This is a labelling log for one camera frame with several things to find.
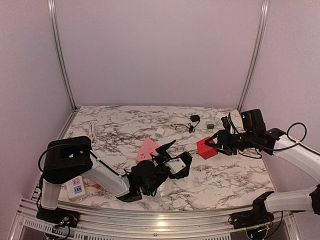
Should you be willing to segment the red cube socket adapter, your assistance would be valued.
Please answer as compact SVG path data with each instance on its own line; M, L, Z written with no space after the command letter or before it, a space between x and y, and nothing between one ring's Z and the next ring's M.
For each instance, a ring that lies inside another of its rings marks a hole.
M210 137L203 138L196 143L198 154L204 159L207 160L211 157L214 157L218 154L218 151L211 146L205 144L205 141Z

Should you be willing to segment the pink triangular power strip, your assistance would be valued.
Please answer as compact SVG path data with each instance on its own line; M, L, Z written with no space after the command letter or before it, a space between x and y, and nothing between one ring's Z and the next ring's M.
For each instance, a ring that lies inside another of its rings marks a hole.
M158 147L159 145L156 142L154 142L150 138L146 138L136 156L136 164L142 161L152 161L152 155L158 155L156 151Z

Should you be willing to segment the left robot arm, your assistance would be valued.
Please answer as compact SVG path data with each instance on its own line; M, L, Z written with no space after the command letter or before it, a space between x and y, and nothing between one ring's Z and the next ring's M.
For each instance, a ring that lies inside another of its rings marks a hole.
M155 196L167 179L189 176L192 155L184 151L172 157L167 152L172 145L173 142L161 145L151 155L151 160L142 160L130 171L119 173L93 152L92 141L87 136L50 142L38 159L44 215L53 223L63 219L63 211L58 208L61 186L78 176L96 182L125 203L140 201L143 196Z

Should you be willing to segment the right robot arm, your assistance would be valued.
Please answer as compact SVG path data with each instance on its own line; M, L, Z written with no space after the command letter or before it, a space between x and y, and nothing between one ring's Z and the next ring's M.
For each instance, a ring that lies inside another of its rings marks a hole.
M221 118L223 129L205 140L204 144L227 156L245 149L256 149L281 158L320 182L320 154L305 146L288 131L266 128L260 109L241 114L243 132L239 132L230 116ZM274 220L276 212L320 213L320 186L287 191L267 191L252 202L252 209L231 214L230 223L235 229L250 227Z

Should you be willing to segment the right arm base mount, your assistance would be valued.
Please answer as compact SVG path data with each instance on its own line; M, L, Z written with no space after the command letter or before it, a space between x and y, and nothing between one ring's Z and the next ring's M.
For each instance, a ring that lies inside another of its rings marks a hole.
M274 192L267 191L258 196L252 202L251 210L232 213L228 219L229 224L233 225L234 229L241 229L272 222L275 217L265 206L265 200L272 193Z

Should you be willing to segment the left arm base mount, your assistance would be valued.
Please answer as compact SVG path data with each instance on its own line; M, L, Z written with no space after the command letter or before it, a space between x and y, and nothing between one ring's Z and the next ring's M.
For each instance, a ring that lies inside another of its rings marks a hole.
M39 206L36 217L40 220L55 225L76 228L79 222L80 213L78 211L59 207L57 207L55 210L49 210Z

